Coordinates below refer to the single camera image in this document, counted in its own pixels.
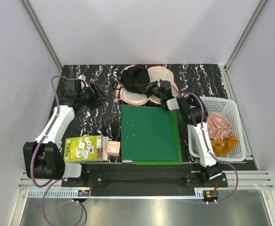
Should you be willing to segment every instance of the orange cloth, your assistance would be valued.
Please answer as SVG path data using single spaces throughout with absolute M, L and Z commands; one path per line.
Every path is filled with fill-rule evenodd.
M 234 136 L 221 140 L 211 140 L 212 149 L 217 157 L 230 153 L 240 140 Z

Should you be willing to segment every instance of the wall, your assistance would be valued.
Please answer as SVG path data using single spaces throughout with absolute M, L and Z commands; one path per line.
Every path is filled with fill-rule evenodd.
M 57 73 L 21 2 L 0 1 L 0 226 L 8 225 L 22 147 L 42 130 Z
M 219 63 L 259 0 L 30 0 L 62 64 Z
M 275 189 L 275 1 L 268 1 L 229 73 L 259 165 Z

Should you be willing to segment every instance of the white basket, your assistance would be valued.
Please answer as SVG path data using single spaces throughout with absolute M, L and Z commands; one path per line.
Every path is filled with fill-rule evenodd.
M 216 112 L 225 117 L 231 123 L 233 136 L 239 138 L 235 148 L 227 155 L 217 157 L 220 161 L 243 161 L 246 158 L 246 150 L 242 133 L 241 120 L 237 105 L 232 100 L 216 97 L 200 97 L 208 113 Z M 189 152 L 192 156 L 199 158 L 199 152 L 196 146 L 196 140 L 189 132 Z

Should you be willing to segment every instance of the small pink cube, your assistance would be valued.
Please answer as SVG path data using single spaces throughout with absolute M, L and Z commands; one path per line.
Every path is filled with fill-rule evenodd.
M 119 156 L 120 142 L 118 141 L 109 141 L 107 153 L 110 156 Z

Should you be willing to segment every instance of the marble pattern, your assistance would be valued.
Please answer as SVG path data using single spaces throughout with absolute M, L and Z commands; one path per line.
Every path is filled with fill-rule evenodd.
M 115 99 L 112 84 L 117 81 L 117 74 L 128 65 L 65 65 L 62 75 L 67 78 L 77 78 L 83 74 L 86 82 L 93 82 L 110 99 L 93 111 L 83 107 L 76 118 L 70 123 L 63 139 L 103 134 L 110 139 L 121 141 L 121 104 Z M 157 65 L 146 65 L 148 68 Z M 224 83 L 218 65 L 174 64 L 160 65 L 174 73 L 174 80 L 181 93 L 193 92 L 199 96 L 227 98 Z M 60 80 L 57 88 L 59 95 L 65 89 L 65 81 Z M 145 106 L 157 106 L 148 102 Z M 196 162 L 197 158 L 189 154 L 187 127 L 178 114 L 178 127 L 181 139 L 181 152 L 184 162 Z M 111 157 L 110 162 L 118 162 L 120 158 Z

